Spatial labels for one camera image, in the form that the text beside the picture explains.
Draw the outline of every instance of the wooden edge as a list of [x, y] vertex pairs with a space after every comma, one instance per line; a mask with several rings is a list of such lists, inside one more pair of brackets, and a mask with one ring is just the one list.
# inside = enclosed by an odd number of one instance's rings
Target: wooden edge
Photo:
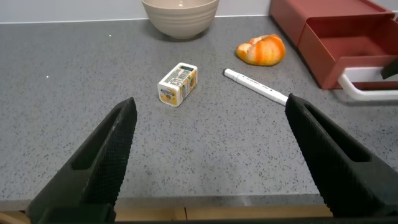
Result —
[[184, 208], [165, 208], [165, 209], [115, 209], [117, 222], [121, 221], [167, 221], [167, 220], [184, 220]]
[[188, 220], [253, 219], [253, 218], [305, 218], [332, 217], [326, 205], [187, 208]]
[[7, 224], [30, 224], [30, 220], [25, 213], [12, 211], [0, 212], [0, 223]]

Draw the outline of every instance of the orange toy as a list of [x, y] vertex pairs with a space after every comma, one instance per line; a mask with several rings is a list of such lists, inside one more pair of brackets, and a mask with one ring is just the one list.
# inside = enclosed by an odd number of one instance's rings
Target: orange toy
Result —
[[236, 55], [252, 65], [275, 65], [285, 57], [282, 39], [276, 34], [251, 39], [236, 48]]

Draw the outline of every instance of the product label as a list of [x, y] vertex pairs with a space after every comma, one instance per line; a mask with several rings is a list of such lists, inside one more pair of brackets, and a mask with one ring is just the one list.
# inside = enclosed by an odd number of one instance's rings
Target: product label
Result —
[[173, 89], [161, 89], [162, 93], [160, 94], [160, 99], [164, 102], [171, 103], [173, 105], [177, 105], [177, 94]]

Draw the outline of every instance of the white handle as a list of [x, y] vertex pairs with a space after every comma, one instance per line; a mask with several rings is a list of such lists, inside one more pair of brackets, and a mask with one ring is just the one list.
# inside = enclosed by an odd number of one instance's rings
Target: white handle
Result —
[[344, 91], [355, 100], [398, 100], [398, 90], [370, 90], [362, 91], [357, 89], [343, 73], [338, 78], [338, 83]]

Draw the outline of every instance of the white wall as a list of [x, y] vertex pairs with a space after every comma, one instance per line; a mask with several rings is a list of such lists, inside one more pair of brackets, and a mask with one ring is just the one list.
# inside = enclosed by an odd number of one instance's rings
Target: white wall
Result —
[[[220, 0], [217, 16], [266, 15], [271, 0]], [[398, 12], [398, 0], [374, 0]], [[0, 0], [0, 23], [146, 18], [141, 0]]]

